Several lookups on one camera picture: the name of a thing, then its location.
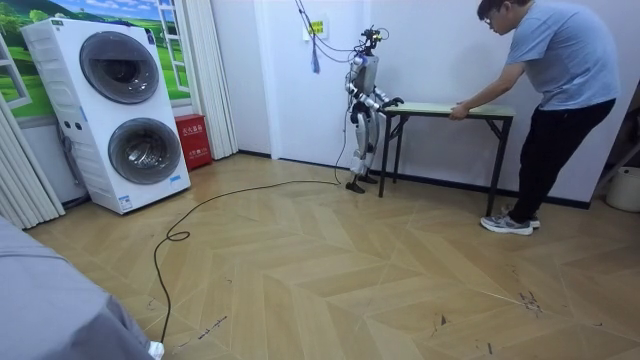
humanoid robot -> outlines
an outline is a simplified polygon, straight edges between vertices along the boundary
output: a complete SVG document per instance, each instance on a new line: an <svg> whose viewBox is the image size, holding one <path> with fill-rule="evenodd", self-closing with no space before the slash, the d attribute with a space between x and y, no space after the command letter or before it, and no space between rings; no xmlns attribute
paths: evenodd
<svg viewBox="0 0 640 360"><path fill-rule="evenodd" d="M404 104L399 97L389 99L375 85L378 57L373 55L372 50L378 42L384 40L380 36L380 30L366 29L362 36L366 40L351 61L351 71L346 76L345 85L347 92L355 100L351 108L351 122L356 126L358 140L358 148L354 151L351 162L354 177L352 182L347 183L346 188L358 194L365 192L358 185L358 181L377 183L369 176L369 169L376 154L380 136L380 117L385 116L384 109Z"/></svg>

folding table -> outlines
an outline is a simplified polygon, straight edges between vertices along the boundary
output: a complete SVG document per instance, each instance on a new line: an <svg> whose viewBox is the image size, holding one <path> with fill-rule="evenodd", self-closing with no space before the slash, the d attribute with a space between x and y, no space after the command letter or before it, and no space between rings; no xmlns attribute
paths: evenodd
<svg viewBox="0 0 640 360"><path fill-rule="evenodd" d="M402 148L402 134L404 133L404 126L411 117L429 117L429 118L448 118L451 114L451 108L454 105L446 104L430 104L430 103L404 103L398 106L392 106L384 110L387 115L387 121L385 124L384 132L384 152L382 154L382 169L380 171L380 191L379 197L384 195L384 183L387 175L387 160L389 156L389 143L391 140L397 138L396 144L396 159L393 171L393 182L398 180L398 164L400 162L400 150ZM500 171L502 169L502 162L504 160L504 152L507 148L507 141L509 139L509 131L511 130L511 123L515 117L515 111L508 106L499 105L485 105L475 108L469 112L467 119L484 120L491 131L498 138L498 152L496 154L496 160L493 166L493 175L491 177L491 187L489 189L489 200L487 203L486 216L491 216L493 211L493 203L498 189L498 181L500 180ZM400 117L399 123L391 130L391 124L393 119ZM496 121L502 121L502 128L496 125Z"/></svg>

short hair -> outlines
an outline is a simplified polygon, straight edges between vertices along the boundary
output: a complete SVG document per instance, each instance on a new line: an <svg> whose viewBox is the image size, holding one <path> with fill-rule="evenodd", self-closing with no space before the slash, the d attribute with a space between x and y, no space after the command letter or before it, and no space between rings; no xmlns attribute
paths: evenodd
<svg viewBox="0 0 640 360"><path fill-rule="evenodd" d="M491 11L500 9L506 2L510 2L519 6L525 6L531 1L533 0L482 0L480 6L478 6L478 18L480 20L486 20Z"/></svg>

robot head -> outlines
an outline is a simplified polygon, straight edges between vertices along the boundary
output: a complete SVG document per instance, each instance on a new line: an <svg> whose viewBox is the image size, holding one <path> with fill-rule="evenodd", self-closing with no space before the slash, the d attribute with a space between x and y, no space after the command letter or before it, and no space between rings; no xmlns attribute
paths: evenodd
<svg viewBox="0 0 640 360"><path fill-rule="evenodd" d="M380 36L380 30L373 30L373 26L370 29L366 29L362 34L365 37L364 41L364 54L365 55L373 55L373 49L378 46L378 43L382 41L382 36Z"/></svg>

robot leg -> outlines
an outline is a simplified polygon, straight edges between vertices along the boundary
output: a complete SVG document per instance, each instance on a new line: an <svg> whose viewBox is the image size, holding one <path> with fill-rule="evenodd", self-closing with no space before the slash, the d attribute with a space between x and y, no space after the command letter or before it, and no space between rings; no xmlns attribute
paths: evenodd
<svg viewBox="0 0 640 360"><path fill-rule="evenodd" d="M378 141L380 139L380 118L379 114L373 110L369 111L369 117L367 118L367 127L369 129L369 144L367 145L367 156L365 159L365 171L358 180L366 182L368 184L377 184L378 181L369 176L369 170L373 165L373 159L376 156L376 150L378 149Z"/></svg>
<svg viewBox="0 0 640 360"><path fill-rule="evenodd" d="M356 139L358 148L353 152L351 160L351 172L354 174L353 181L347 183L346 188L358 194L364 194L364 189L358 185L358 177L365 173L365 161L367 158L367 146L369 144L369 127L365 113L352 113L351 122L356 124Z"/></svg>

